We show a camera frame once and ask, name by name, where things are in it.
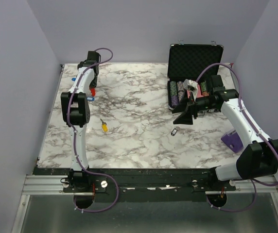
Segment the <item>red handled metal key holder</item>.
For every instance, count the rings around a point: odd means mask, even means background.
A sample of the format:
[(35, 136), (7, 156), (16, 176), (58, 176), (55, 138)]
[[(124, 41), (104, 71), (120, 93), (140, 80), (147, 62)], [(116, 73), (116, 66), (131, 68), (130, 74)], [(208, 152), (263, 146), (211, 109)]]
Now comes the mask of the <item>red handled metal key holder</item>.
[(96, 95), (96, 90), (95, 90), (95, 88), (90, 88), (89, 90), (90, 90), (90, 92), (91, 92), (91, 95), (94, 97), (94, 96)]

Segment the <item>key with black tag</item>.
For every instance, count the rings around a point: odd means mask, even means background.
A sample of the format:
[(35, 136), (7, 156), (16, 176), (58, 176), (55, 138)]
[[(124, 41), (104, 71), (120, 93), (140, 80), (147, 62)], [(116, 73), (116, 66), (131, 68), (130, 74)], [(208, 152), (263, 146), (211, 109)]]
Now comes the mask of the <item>key with black tag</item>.
[(180, 127), (174, 127), (173, 130), (171, 131), (171, 136), (175, 136), (177, 134), (177, 132), (180, 130), (181, 130)]

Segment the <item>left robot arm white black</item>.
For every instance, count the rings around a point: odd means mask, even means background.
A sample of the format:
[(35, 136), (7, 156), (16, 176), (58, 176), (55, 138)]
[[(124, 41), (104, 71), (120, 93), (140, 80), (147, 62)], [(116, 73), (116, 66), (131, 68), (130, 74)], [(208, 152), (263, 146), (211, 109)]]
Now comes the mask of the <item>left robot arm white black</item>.
[(96, 51), (89, 51), (87, 58), (77, 66), (78, 75), (69, 91), (61, 93), (63, 121), (69, 127), (71, 139), (71, 166), (68, 184), (71, 189), (88, 191), (91, 179), (85, 170), (89, 164), (86, 155), (86, 130), (90, 121), (88, 97), (92, 97), (90, 85), (97, 80), (101, 56)]

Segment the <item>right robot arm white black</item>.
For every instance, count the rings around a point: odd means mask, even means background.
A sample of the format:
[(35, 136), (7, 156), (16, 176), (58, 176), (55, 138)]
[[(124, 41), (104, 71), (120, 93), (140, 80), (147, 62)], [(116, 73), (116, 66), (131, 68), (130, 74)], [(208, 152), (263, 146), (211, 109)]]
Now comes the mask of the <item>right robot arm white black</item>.
[(196, 81), (180, 83), (186, 97), (185, 110), (174, 120), (174, 124), (192, 125), (198, 113), (217, 110), (227, 117), (233, 131), (223, 136), (223, 142), (235, 153), (240, 152), (236, 162), (212, 169), (207, 184), (218, 190), (228, 180), (250, 180), (274, 175), (278, 170), (278, 139), (266, 134), (249, 114), (239, 92), (227, 89), (221, 76), (213, 75), (204, 82), (207, 96), (198, 97), (201, 86)]

